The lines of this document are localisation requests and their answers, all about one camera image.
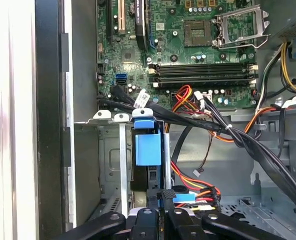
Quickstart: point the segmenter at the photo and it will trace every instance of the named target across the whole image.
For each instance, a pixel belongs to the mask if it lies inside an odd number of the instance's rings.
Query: sata port
[[[127,84],[127,80],[126,79],[116,79],[116,84],[125,85],[125,84]]]
[[[127,84],[128,75],[126,73],[117,73],[115,75],[116,84],[124,85]]]

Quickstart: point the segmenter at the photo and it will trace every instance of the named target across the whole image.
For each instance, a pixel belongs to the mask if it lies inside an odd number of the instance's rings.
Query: pcie slot
[[[112,43],[113,25],[112,25],[112,0],[107,0],[106,3],[106,34],[107,41]]]

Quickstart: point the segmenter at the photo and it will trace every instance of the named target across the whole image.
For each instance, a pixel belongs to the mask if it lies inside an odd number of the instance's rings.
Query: wire bundle
[[[249,155],[261,165],[273,182],[296,205],[296,180],[281,160],[262,143],[228,124],[210,100],[205,98],[205,102],[206,109],[211,111],[214,119],[229,131],[235,144],[240,148],[245,148]]]

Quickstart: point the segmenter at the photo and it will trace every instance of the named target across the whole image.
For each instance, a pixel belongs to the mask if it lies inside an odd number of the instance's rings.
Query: blue plastic tab
[[[134,119],[134,129],[153,129],[154,119],[152,117]]]
[[[195,198],[195,194],[193,193],[187,193],[187,194],[177,194],[176,193],[176,198],[173,199],[174,203],[195,203],[196,202],[196,198]]]
[[[161,165],[160,133],[136,135],[136,165],[137,166],[160,166]]]

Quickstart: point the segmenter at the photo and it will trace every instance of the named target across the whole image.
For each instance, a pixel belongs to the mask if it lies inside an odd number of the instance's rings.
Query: chip
[[[123,64],[134,63],[136,61],[136,52],[134,49],[122,49],[121,58]]]

